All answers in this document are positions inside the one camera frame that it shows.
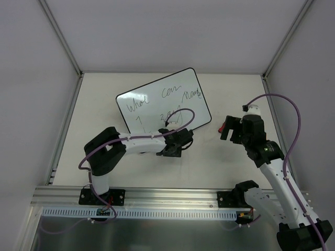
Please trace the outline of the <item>red whiteboard eraser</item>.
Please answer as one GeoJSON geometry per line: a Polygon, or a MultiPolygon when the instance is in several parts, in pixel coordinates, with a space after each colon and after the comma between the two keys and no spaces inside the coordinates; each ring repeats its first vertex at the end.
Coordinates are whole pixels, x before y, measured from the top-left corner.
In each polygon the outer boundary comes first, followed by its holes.
{"type": "Polygon", "coordinates": [[[222,124],[222,126],[218,129],[219,133],[222,133],[225,128],[225,123],[222,124]]]}

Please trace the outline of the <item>white whiteboard black frame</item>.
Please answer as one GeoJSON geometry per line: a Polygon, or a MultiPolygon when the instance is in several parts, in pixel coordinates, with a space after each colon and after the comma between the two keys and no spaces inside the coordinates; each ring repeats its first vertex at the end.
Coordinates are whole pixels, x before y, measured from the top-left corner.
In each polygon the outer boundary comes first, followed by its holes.
{"type": "Polygon", "coordinates": [[[189,130],[211,122],[212,117],[193,68],[189,67],[116,96],[116,103],[130,133],[150,133],[176,122],[183,126],[192,119],[189,130]]]}

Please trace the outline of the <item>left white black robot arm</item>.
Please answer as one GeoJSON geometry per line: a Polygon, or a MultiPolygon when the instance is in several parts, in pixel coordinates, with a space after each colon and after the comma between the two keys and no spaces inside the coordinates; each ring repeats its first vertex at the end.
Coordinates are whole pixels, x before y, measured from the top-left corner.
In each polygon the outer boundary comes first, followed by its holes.
{"type": "Polygon", "coordinates": [[[104,204],[109,198],[108,174],[120,160],[130,154],[154,153],[157,156],[181,157],[182,151],[193,142],[193,131],[159,129],[153,134],[135,135],[119,133],[115,127],[108,127],[84,146],[88,162],[89,181],[93,188],[91,198],[96,204],[104,204]]]}

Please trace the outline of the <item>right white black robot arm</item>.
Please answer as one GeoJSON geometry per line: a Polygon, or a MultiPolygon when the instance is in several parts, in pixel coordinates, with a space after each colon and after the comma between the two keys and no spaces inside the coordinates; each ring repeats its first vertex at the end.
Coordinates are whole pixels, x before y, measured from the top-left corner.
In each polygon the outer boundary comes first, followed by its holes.
{"type": "Polygon", "coordinates": [[[259,115],[242,118],[227,116],[221,128],[221,140],[243,145],[273,188],[280,203],[277,206],[252,180],[243,181],[218,201],[230,206],[252,207],[260,216],[278,226],[276,238],[281,250],[326,250],[333,228],[321,220],[297,188],[290,172],[284,170],[284,154],[279,145],[267,140],[264,121],[259,115]]]}

